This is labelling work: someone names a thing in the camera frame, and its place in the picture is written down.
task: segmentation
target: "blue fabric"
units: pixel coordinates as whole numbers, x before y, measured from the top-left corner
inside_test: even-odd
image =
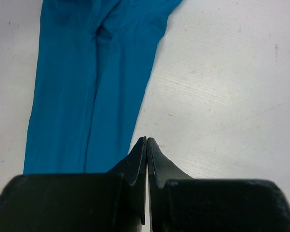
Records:
[[[128,152],[181,0],[44,0],[25,174],[106,172]]]

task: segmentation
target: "folded cloth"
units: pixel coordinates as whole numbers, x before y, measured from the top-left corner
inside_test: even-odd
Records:
[[[105,172],[126,156],[181,0],[44,0],[25,174]]]

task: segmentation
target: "white surface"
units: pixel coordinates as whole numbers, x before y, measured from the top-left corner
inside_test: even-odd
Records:
[[[41,1],[0,0],[0,191],[23,168]],[[199,178],[275,181],[290,202],[290,0],[184,0],[133,143]]]

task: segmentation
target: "white table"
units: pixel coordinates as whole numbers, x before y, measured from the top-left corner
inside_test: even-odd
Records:
[[[0,0],[0,192],[21,174],[41,0]],[[195,178],[261,178],[290,202],[290,0],[184,0],[168,22],[132,143]]]

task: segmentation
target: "black object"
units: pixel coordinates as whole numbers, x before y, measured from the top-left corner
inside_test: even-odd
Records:
[[[104,174],[14,178],[0,196],[0,232],[141,231],[147,164],[153,232],[290,231],[274,183],[193,179],[144,137]]]

